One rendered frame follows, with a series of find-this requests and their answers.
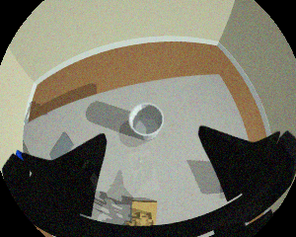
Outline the blue cup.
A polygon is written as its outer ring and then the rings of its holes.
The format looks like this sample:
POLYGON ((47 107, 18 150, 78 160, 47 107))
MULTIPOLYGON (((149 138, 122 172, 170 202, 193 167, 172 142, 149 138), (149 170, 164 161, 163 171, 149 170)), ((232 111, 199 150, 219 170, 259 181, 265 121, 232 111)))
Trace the blue cup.
MULTIPOLYGON (((19 158, 22 158, 22 151, 19 151, 18 149, 17 149, 17 153, 15 153, 15 154, 17 154, 17 157, 19 157, 19 158)), ((23 159, 23 158, 22 158, 23 159)))

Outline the white cup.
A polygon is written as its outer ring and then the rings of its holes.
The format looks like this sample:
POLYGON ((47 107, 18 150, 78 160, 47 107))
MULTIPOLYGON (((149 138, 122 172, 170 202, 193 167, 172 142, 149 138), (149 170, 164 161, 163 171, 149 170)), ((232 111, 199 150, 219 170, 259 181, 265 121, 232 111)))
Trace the white cup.
POLYGON ((153 104, 139 104, 129 114, 128 122, 137 137, 149 141, 149 139, 155 138, 163 127, 164 114, 159 107, 153 106, 153 104))

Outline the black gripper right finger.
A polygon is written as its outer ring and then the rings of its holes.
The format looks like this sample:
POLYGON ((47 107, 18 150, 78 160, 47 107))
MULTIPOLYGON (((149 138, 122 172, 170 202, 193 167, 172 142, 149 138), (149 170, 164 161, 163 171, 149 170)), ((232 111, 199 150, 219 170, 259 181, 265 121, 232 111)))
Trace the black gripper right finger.
POLYGON ((224 197, 230 201, 242 194, 240 190, 255 172, 263 154, 277 143, 279 131, 259 141, 249 142, 212 127, 200 126, 198 137, 208 161, 214 167, 224 197))

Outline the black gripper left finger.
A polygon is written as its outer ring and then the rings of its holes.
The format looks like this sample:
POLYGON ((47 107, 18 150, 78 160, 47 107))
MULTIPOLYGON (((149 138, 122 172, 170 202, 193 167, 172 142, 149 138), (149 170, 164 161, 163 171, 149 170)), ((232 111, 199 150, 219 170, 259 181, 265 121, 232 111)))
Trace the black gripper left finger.
POLYGON ((104 133, 52 161, 22 154, 31 173, 45 179, 85 216, 92 217, 94 197, 104 165, 108 139, 104 133))

